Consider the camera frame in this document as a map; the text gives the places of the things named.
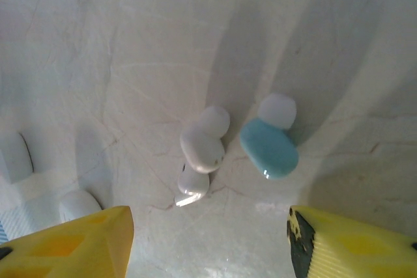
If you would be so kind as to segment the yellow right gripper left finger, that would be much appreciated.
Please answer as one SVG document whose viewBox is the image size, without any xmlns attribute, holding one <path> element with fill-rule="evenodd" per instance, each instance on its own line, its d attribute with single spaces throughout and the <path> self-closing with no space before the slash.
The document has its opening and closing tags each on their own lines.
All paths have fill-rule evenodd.
<svg viewBox="0 0 417 278">
<path fill-rule="evenodd" d="M 0 245 L 0 278 L 125 278 L 134 239 L 115 206 Z"/>
</svg>

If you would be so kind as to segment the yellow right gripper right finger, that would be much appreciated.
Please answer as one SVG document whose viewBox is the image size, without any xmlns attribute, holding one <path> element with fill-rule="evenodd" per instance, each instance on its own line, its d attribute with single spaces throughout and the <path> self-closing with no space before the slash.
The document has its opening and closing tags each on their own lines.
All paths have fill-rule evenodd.
<svg viewBox="0 0 417 278">
<path fill-rule="evenodd" d="M 287 237 L 296 278 L 417 278 L 417 238 L 291 206 Z"/>
</svg>

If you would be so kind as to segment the blue earbud charging case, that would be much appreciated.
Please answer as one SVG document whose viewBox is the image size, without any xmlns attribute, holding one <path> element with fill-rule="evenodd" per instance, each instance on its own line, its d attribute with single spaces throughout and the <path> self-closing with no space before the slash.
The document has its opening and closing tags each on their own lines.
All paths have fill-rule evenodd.
<svg viewBox="0 0 417 278">
<path fill-rule="evenodd" d="M 266 179 L 277 180 L 296 169 L 298 150 L 283 130 L 254 118 L 242 127 L 239 137 L 246 155 Z"/>
</svg>

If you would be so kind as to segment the white wireless earbud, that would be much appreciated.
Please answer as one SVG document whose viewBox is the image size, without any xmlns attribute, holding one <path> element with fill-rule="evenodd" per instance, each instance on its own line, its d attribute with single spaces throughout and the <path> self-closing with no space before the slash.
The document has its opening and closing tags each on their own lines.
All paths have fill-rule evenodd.
<svg viewBox="0 0 417 278">
<path fill-rule="evenodd" d="M 223 107 L 209 106 L 202 112 L 197 124 L 206 134 L 220 139 L 230 127 L 230 115 Z"/>
<path fill-rule="evenodd" d="M 284 94 L 271 93 L 262 100 L 257 115 L 269 125 L 289 130 L 296 118 L 296 102 Z"/>
<path fill-rule="evenodd" d="M 175 205 L 182 207 L 202 199 L 208 192 L 210 178 L 208 174 L 201 174 L 185 163 L 179 174 L 177 186 L 179 195 L 174 198 Z"/>
</svg>

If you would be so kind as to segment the white earbud charging case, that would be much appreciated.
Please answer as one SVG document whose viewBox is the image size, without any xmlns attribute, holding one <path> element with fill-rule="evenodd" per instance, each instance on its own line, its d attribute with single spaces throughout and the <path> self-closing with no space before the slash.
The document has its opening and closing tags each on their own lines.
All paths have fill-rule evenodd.
<svg viewBox="0 0 417 278">
<path fill-rule="evenodd" d="M 216 171 L 225 157 L 225 148 L 221 139 L 205 133 L 198 126 L 182 131 L 180 146 L 188 164 L 201 174 Z"/>
</svg>

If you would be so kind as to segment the white ribbed plastic object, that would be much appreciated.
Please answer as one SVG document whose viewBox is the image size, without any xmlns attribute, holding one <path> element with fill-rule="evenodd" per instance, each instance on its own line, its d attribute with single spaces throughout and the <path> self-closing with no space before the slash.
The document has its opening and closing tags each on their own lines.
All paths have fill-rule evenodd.
<svg viewBox="0 0 417 278">
<path fill-rule="evenodd" d="M 87 191 L 25 199 L 17 183 L 30 178 L 34 165 L 20 133 L 0 135 L 0 245 L 33 232 L 101 211 Z"/>
</svg>

